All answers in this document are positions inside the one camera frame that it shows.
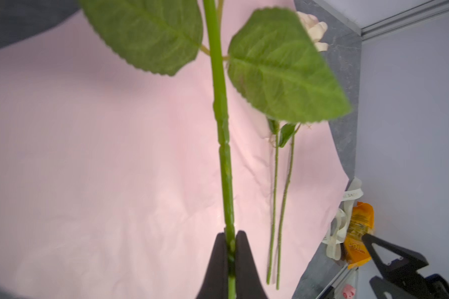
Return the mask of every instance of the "pink paper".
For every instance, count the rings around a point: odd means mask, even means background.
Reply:
[[[224,50],[252,10],[269,5],[293,7],[227,0]],[[269,129],[229,81],[227,92],[236,231],[246,231],[265,285]],[[0,50],[0,287],[33,299],[194,298],[224,228],[212,102],[208,56],[175,77],[145,73],[81,12]],[[281,203],[288,148],[280,153]],[[281,290],[273,275],[270,299],[293,294],[346,183],[328,124],[301,128]]]

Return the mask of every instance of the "yellow packaging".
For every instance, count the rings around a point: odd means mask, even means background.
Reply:
[[[344,240],[348,269],[362,266],[371,260],[369,252],[361,241],[361,237],[366,233],[374,233],[374,209],[369,203],[358,201],[352,209],[351,221]]]

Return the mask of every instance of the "gray wall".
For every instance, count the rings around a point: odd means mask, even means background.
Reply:
[[[364,44],[360,88],[356,176],[376,235],[449,282],[449,16]],[[377,273],[360,269],[359,298]]]

